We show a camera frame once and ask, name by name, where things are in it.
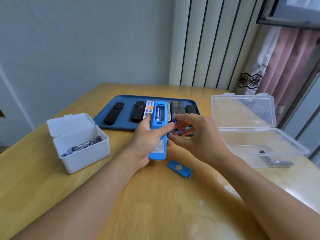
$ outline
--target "person's right hand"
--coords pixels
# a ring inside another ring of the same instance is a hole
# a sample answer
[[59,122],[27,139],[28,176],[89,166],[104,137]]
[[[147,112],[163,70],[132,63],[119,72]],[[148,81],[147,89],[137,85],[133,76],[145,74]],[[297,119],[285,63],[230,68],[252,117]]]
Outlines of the person's right hand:
[[168,135],[168,139],[174,144],[187,149],[200,161],[217,165],[226,157],[232,155],[224,143],[213,118],[203,117],[194,113],[178,114],[174,118],[177,119],[175,128],[180,131],[189,126],[193,127],[184,131],[182,133],[183,136],[192,133],[194,135],[187,139],[178,136],[178,133],[174,132],[173,135]]

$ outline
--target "white box lid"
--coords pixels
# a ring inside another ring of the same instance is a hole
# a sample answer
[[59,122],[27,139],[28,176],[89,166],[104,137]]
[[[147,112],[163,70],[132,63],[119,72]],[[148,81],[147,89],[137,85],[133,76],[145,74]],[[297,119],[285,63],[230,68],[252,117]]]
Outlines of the white box lid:
[[94,125],[94,121],[87,113],[78,113],[47,120],[47,125],[49,127],[50,135],[52,137],[57,137]]
[[214,95],[211,111],[219,129],[275,128],[277,124],[274,99],[267,93]]

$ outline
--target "plastic container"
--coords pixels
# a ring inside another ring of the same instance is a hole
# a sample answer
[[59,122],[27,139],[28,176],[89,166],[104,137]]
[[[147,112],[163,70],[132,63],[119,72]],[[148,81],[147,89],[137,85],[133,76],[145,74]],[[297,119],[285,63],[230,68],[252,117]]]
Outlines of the plastic container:
[[283,156],[287,160],[288,155],[309,153],[305,146],[275,128],[277,122],[272,96],[214,95],[211,108],[212,117],[230,151],[244,160],[250,158],[249,164],[254,168],[276,166],[254,162],[265,161],[265,156],[272,160]]
[[[59,158],[65,165],[68,173],[77,172],[86,166],[110,155],[109,137],[94,124],[93,119],[87,113],[68,114],[60,118],[47,121],[50,135],[54,137],[53,144]],[[94,141],[97,136],[101,142],[88,146],[72,154],[62,157],[72,147]]]

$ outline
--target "blue tray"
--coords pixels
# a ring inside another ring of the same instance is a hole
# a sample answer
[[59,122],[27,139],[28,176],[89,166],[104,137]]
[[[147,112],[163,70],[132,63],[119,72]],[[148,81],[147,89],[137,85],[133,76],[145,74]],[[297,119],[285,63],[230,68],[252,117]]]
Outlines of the blue tray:
[[[134,123],[131,121],[131,113],[134,108],[136,101],[164,101],[170,103],[171,110],[171,101],[183,101],[183,105],[186,107],[189,104],[195,106],[195,110],[199,115],[198,106],[195,101],[190,99],[181,99],[181,98],[170,98],[170,97],[150,97],[150,96],[135,96],[135,95],[117,95],[115,96],[94,118],[94,123],[98,125],[100,128],[108,128],[108,129],[118,129],[118,130],[129,130],[134,131],[139,123]],[[117,102],[123,102],[124,106],[122,111],[120,112],[117,120],[113,125],[106,125],[103,120],[111,110],[112,106]]]

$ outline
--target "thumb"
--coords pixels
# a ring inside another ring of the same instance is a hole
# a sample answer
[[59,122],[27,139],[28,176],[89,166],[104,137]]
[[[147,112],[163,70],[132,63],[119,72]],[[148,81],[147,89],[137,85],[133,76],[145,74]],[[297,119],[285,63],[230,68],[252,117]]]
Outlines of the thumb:
[[168,139],[171,140],[177,146],[190,150],[191,141],[183,136],[168,135]]
[[162,126],[159,129],[154,129],[152,132],[156,137],[160,138],[163,135],[168,134],[170,131],[172,131],[172,129],[174,129],[174,125],[175,123],[170,122],[169,124]]

